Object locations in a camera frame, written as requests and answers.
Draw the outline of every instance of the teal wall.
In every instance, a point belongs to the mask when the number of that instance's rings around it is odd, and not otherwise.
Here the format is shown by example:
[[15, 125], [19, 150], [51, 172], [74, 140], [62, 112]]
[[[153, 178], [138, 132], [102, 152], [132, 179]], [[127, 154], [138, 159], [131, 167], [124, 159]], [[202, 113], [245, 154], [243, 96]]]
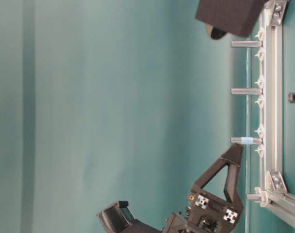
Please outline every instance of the teal wall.
[[156, 228], [184, 210], [245, 135], [245, 50], [210, 40], [197, 4], [0, 0], [0, 233], [103, 232], [116, 200]]
[[288, 7], [284, 22], [284, 175], [295, 195], [295, 104], [287, 96], [295, 92], [295, 0]]

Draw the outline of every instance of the silver rod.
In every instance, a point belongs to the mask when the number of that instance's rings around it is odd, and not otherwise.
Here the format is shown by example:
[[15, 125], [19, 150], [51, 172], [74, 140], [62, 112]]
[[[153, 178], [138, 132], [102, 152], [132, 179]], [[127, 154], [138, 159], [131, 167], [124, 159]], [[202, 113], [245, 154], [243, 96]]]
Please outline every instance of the silver rod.
[[262, 94], [262, 89], [258, 88], [232, 88], [232, 95], [260, 95]]
[[232, 47], [249, 47], [249, 48], [260, 48], [262, 47], [261, 41], [256, 40], [232, 40], [231, 41]]
[[247, 194], [246, 195], [247, 201], [262, 201], [261, 194]]
[[232, 137], [230, 138], [231, 143], [239, 143], [242, 145], [260, 145], [262, 139], [257, 137]]

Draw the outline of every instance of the blue tape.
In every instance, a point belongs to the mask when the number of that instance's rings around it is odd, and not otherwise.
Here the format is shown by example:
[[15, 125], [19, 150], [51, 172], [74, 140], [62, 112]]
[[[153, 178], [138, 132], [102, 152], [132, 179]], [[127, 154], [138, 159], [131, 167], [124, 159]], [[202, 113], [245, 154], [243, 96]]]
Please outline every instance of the blue tape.
[[241, 137], [241, 144], [252, 145], [253, 144], [253, 138], [252, 137]]

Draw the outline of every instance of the bolt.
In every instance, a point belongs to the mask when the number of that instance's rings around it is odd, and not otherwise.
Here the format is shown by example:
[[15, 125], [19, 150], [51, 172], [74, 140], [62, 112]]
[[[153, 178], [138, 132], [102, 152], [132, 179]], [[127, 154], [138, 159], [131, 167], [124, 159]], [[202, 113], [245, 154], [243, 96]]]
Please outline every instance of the bolt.
[[282, 6], [280, 4], [276, 4], [276, 7], [275, 7], [275, 11], [281, 11], [282, 10]]
[[274, 14], [273, 14], [273, 18], [279, 18], [280, 17], [280, 14], [278, 13], [278, 12], [275, 12]]

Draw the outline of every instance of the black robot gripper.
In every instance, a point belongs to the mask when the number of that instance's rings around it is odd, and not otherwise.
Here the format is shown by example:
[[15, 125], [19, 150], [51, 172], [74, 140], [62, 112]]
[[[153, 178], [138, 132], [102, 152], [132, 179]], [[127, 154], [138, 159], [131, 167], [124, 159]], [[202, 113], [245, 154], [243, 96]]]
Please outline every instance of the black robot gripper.
[[[228, 233], [235, 228], [243, 211], [236, 190], [242, 153], [243, 146], [233, 144], [222, 154], [193, 184], [186, 216], [172, 213], [162, 231], [135, 219], [127, 201], [115, 202], [97, 216], [107, 233]], [[223, 200], [204, 187], [226, 166], [226, 200]]]

